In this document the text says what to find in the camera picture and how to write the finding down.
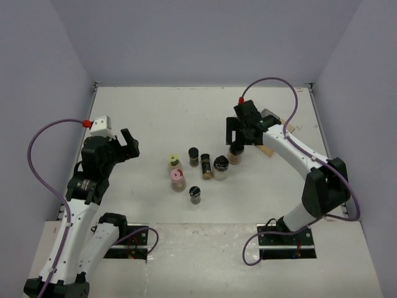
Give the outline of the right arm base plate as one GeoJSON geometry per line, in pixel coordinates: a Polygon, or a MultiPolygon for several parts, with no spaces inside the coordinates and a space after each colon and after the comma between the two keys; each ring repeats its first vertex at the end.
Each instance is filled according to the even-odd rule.
{"type": "Polygon", "coordinates": [[[259,235],[259,254],[262,260],[315,259],[316,249],[310,228],[292,235],[259,235]]]}

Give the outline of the yellow lid spice jar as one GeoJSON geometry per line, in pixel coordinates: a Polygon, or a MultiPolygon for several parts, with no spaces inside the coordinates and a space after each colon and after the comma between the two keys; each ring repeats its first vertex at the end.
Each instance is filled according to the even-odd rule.
{"type": "Polygon", "coordinates": [[[181,160],[178,154],[170,154],[167,157],[169,171],[174,169],[182,169],[181,160]]]}

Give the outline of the black label spice bottle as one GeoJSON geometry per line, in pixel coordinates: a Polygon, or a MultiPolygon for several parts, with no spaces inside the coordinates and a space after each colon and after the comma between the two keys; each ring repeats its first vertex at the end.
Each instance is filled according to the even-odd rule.
{"type": "Polygon", "coordinates": [[[208,153],[203,153],[200,155],[200,159],[201,159],[201,167],[202,167],[202,178],[212,179],[210,155],[208,153]]]}

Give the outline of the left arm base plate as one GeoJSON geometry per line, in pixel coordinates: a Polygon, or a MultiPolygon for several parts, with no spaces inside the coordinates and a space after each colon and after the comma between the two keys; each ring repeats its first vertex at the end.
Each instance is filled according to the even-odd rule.
{"type": "Polygon", "coordinates": [[[148,230],[136,233],[128,239],[112,246],[105,254],[105,259],[147,260],[148,230]]]}

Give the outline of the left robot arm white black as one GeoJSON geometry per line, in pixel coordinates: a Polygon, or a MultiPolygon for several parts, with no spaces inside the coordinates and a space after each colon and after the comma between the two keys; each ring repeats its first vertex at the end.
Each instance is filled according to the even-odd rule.
{"type": "Polygon", "coordinates": [[[38,277],[25,282],[29,297],[87,297],[89,276],[99,261],[114,243],[128,239],[127,218],[106,213],[89,243],[84,242],[115,165],[140,154],[130,131],[122,129],[121,134],[125,145],[104,132],[91,131],[85,139],[81,161],[74,167],[66,195],[60,196],[65,211],[51,253],[38,277]]]}

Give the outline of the pink lid spice jar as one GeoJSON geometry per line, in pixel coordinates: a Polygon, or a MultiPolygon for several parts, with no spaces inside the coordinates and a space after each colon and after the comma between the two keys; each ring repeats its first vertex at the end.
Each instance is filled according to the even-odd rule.
{"type": "Polygon", "coordinates": [[[181,169],[173,169],[170,172],[171,187],[176,192],[182,192],[186,187],[185,176],[181,169]]]}

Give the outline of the brown spice jar black lid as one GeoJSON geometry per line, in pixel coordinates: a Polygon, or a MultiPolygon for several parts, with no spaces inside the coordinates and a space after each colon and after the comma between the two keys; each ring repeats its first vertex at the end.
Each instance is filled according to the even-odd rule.
{"type": "Polygon", "coordinates": [[[241,162],[244,153],[244,145],[238,142],[233,142],[228,151],[228,161],[231,165],[238,165],[241,162]]]}

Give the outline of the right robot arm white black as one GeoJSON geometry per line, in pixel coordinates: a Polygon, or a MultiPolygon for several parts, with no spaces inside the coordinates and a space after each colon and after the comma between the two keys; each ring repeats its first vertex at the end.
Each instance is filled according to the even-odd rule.
{"type": "Polygon", "coordinates": [[[290,244],[299,231],[327,216],[350,199],[346,164],[312,151],[269,112],[263,115],[252,100],[240,98],[235,115],[226,118],[226,144],[265,145],[282,157],[304,179],[300,203],[277,221],[277,238],[290,244]]]}

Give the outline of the large white salt jar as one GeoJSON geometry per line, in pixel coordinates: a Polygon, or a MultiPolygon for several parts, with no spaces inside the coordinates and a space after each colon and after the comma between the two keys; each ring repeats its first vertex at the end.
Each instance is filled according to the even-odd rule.
{"type": "Polygon", "coordinates": [[[213,178],[217,181],[223,181],[228,176],[229,161],[226,156],[220,155],[213,162],[213,178]]]}

